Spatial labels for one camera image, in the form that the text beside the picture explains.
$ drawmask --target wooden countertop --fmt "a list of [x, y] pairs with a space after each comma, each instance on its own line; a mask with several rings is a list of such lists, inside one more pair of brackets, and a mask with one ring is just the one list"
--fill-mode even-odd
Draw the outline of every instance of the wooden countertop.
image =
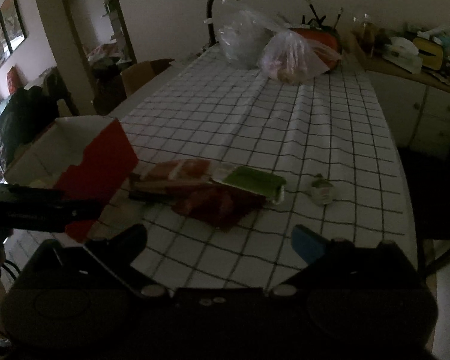
[[396, 64], [383, 59], [382, 57], [367, 57], [363, 50], [360, 48], [353, 34], [349, 35], [348, 46], [350, 48], [350, 52], [352, 52], [356, 56], [361, 66], [366, 71], [374, 71], [377, 73], [402, 77], [404, 79], [416, 81], [417, 83], [422, 83], [433, 88], [440, 89], [441, 91], [450, 93], [450, 86], [445, 85], [430, 74], [424, 73], [423, 71], [418, 74], [412, 74], [409, 71], [397, 66]]

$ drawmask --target checkered tablecloth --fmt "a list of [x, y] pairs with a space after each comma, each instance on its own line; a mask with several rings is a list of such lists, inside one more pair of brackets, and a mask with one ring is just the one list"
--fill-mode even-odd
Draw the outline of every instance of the checkered tablecloth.
[[[306, 266], [290, 242], [296, 224], [360, 247], [391, 239], [410, 257], [413, 228], [396, 149], [373, 87], [350, 57], [298, 87], [258, 69], [234, 69], [214, 47], [121, 123], [140, 160], [137, 172], [202, 157], [287, 180], [282, 204], [253, 212], [228, 232], [177, 215], [167, 204], [146, 206], [148, 245], [132, 266], [171, 290], [269, 288], [289, 278]], [[325, 208], [307, 195], [317, 173], [336, 188]]]

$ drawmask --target cabinet door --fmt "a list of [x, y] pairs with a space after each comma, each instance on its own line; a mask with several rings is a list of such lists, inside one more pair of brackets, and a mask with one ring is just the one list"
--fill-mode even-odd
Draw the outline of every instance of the cabinet door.
[[423, 113], [450, 120], [450, 93], [429, 88]]
[[450, 150], [450, 120], [423, 114], [410, 149], [444, 160]]
[[398, 147], [409, 145], [418, 122], [425, 95], [425, 85], [420, 82], [367, 72], [387, 121], [392, 137]]

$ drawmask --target cardboard box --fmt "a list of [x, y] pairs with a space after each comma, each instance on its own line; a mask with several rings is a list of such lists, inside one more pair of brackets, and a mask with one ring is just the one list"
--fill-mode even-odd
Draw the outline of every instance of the cardboard box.
[[[96, 199], [105, 207], [138, 158], [116, 119], [103, 116], [58, 118], [5, 172], [9, 184], [29, 186], [38, 179], [65, 199]], [[95, 221], [75, 222], [66, 233], [84, 242]]]

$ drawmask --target plastic bag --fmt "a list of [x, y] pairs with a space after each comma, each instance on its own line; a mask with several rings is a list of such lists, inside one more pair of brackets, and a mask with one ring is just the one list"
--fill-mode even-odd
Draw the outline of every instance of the plastic bag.
[[273, 32], [258, 25], [255, 15], [248, 10], [230, 15], [229, 20], [218, 31], [220, 46], [227, 61], [237, 68], [256, 68]]
[[325, 44], [286, 30], [270, 40], [259, 66], [273, 80], [300, 84], [329, 70], [322, 59], [336, 61], [340, 58], [338, 52]]
[[273, 80], [300, 84], [328, 71], [323, 61], [341, 59], [334, 49], [289, 30], [283, 21], [235, 0], [222, 0], [222, 4], [239, 9], [233, 22], [219, 30], [222, 49], [235, 66], [250, 68], [258, 59], [258, 66]]

